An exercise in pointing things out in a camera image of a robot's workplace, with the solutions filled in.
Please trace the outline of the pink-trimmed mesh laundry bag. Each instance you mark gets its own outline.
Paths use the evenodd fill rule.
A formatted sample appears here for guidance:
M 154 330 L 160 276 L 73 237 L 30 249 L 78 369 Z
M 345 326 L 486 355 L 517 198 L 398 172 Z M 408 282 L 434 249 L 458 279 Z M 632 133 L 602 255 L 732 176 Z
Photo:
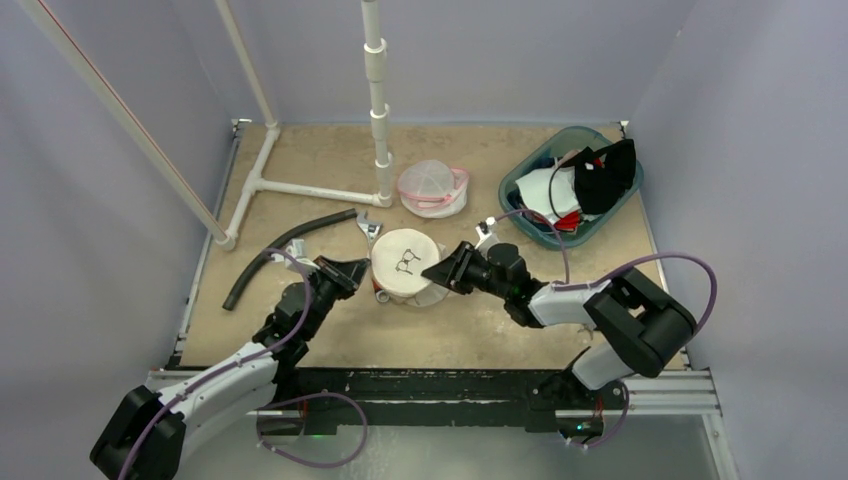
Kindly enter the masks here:
M 470 174 L 435 159 L 420 161 L 404 170 L 396 183 L 402 205 L 425 219 L 443 219 L 467 205 Z

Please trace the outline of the teal plastic bin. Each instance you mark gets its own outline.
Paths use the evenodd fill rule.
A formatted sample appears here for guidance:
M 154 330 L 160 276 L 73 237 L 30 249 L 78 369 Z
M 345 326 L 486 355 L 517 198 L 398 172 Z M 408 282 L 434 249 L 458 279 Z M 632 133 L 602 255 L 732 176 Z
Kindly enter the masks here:
M 536 148 L 528 157 L 521 160 L 506 176 L 501 180 L 498 187 L 498 201 L 504 212 L 516 210 L 514 201 L 520 195 L 515 181 L 524 174 L 532 170 L 542 167 L 550 167 L 553 165 L 554 157 L 561 157 L 572 149 L 582 149 L 590 147 L 593 150 L 599 150 L 603 147 L 613 144 L 600 131 L 585 127 L 585 126 L 568 126 L 548 140 L 543 142 Z M 644 171 L 642 165 L 637 161 L 637 173 L 634 179 L 633 187 L 627 191 L 607 213 L 600 215 L 593 220 L 582 220 L 577 229 L 573 232 L 559 231 L 561 239 L 567 249 L 576 248 L 588 241 L 595 233 L 597 233 L 626 202 L 639 191 L 644 180 Z M 518 214 L 511 216 L 509 220 L 517 227 L 519 231 L 525 234 L 536 244 L 548 250 L 559 250 L 559 241 L 553 233 L 546 234 L 535 228 L 524 218 Z

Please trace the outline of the pale mint green bra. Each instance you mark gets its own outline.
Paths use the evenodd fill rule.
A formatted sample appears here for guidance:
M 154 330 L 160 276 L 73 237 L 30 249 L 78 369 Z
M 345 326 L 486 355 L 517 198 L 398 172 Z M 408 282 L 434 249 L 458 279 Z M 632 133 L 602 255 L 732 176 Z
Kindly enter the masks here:
M 581 210 L 574 188 L 574 169 L 539 168 L 518 178 L 515 183 L 526 208 L 541 214 L 551 223 Z

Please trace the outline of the red and black bra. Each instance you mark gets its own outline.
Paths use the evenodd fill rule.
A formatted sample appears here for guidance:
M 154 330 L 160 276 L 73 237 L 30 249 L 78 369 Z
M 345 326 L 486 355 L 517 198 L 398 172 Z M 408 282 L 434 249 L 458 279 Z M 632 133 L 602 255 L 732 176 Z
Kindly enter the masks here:
M 597 216 L 605 213 L 609 207 L 607 194 L 607 172 L 600 158 L 590 149 L 584 149 L 574 156 L 563 157 L 554 166 L 554 171 L 562 168 L 574 169 L 574 188 L 581 210 L 557 220 L 558 230 L 573 232 L 585 216 Z

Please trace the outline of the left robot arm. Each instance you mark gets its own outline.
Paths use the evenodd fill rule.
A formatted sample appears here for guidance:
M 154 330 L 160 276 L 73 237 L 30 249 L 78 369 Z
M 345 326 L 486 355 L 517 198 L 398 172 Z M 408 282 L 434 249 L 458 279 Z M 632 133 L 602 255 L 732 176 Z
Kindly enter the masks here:
M 263 326 L 236 353 L 154 391 L 140 385 L 121 400 L 89 454 L 108 479 L 171 479 L 190 450 L 250 410 L 284 409 L 297 399 L 297 365 L 338 301 L 365 278 L 367 258 L 296 257 L 269 248 L 300 281 L 288 285 Z

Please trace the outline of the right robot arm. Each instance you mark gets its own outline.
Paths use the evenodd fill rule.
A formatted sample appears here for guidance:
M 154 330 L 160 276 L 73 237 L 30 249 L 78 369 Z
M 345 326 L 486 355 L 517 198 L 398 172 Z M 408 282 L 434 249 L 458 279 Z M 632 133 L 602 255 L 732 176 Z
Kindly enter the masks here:
M 561 285 L 533 277 L 513 244 L 481 253 L 463 242 L 421 275 L 460 295 L 479 290 L 501 299 L 522 327 L 575 324 L 600 332 L 603 342 L 579 355 L 561 381 L 564 399 L 576 407 L 613 381 L 657 377 L 696 333 L 692 313 L 634 266 L 594 283 Z

